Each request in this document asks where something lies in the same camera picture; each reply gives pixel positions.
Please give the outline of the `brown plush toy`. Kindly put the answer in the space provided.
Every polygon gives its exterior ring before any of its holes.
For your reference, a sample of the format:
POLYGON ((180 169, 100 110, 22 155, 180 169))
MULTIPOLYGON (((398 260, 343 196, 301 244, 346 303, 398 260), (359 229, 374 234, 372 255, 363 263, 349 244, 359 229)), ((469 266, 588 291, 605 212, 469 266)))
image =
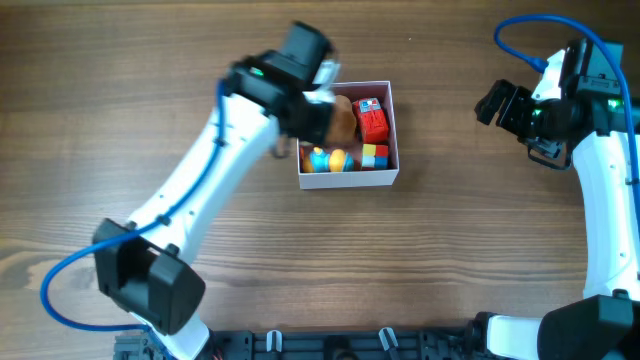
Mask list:
POLYGON ((357 120, 352 110, 352 103, 343 96, 337 95, 325 143, 343 145, 355 141, 357 120))

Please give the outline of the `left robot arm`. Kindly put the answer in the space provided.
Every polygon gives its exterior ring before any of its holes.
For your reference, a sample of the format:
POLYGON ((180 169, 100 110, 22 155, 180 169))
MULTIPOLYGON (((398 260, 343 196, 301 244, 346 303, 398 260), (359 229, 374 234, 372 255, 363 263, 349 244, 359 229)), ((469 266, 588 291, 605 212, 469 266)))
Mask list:
POLYGON ((339 70, 319 30, 295 22, 281 48, 233 63, 203 131, 160 189, 125 225, 93 235, 100 291, 133 315, 166 359, 213 355, 197 309, 206 285, 191 264, 211 222, 247 171, 286 135, 324 141, 339 70))

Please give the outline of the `red toy fire truck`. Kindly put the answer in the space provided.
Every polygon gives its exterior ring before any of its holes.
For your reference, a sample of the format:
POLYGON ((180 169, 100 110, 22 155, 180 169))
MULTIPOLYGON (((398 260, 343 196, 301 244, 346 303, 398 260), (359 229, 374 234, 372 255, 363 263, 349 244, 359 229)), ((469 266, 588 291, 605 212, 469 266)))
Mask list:
POLYGON ((377 98, 363 98, 352 103, 364 143, 381 144, 387 141, 389 124, 377 98))

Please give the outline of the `orange blue duck toy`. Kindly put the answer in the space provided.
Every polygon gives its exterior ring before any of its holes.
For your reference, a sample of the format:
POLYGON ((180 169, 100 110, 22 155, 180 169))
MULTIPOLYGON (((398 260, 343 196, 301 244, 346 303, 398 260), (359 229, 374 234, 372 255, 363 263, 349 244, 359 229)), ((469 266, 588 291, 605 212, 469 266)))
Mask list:
POLYGON ((304 173, 351 172, 355 168, 352 155, 342 149, 301 148, 300 156, 304 173))

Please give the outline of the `multicolour puzzle cube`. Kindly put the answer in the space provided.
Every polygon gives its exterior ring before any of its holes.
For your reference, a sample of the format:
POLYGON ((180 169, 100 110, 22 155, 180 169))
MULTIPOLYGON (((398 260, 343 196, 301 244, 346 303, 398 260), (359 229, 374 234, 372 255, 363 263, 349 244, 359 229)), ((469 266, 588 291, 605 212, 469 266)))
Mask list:
POLYGON ((361 152, 362 170, 386 170, 389 166, 389 147, 383 144, 364 144, 361 152))

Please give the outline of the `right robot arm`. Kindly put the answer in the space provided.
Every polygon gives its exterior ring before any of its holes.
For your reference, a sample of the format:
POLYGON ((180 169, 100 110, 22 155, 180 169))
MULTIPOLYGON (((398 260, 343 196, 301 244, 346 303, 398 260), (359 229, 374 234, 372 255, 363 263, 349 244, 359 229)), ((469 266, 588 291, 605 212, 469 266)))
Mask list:
POLYGON ((583 298, 541 318, 480 314, 470 348, 511 359, 639 356, 639 226, 621 86, 593 41, 576 39, 548 60, 537 87, 494 83, 479 122, 514 134, 530 160, 574 168, 587 234, 583 298))

